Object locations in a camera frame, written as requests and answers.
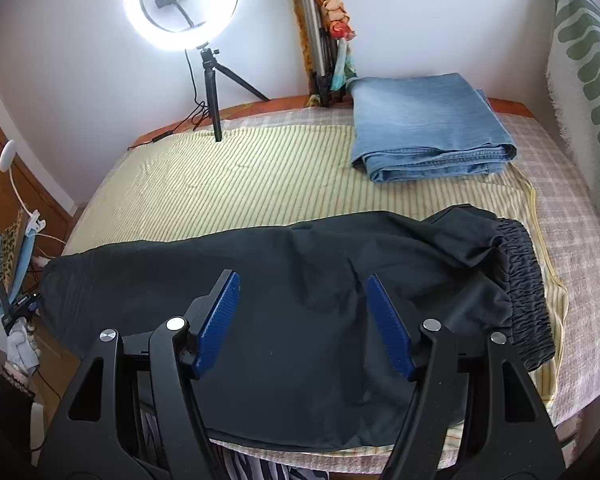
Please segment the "left hand white glove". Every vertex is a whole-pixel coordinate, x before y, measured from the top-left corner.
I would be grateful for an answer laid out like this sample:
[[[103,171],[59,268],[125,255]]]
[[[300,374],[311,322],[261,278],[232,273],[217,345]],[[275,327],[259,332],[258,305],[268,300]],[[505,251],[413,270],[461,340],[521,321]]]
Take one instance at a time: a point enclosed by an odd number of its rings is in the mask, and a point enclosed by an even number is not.
[[[31,376],[40,366],[40,354],[34,327],[20,318],[7,336],[7,362],[20,373]]]

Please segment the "left forearm dark sleeve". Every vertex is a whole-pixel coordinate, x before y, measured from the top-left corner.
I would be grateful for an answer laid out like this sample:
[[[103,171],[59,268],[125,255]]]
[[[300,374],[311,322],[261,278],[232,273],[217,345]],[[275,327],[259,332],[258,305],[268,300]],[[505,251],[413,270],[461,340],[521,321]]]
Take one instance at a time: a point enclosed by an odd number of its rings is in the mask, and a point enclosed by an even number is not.
[[[0,479],[34,479],[29,377],[5,363],[0,376]]]

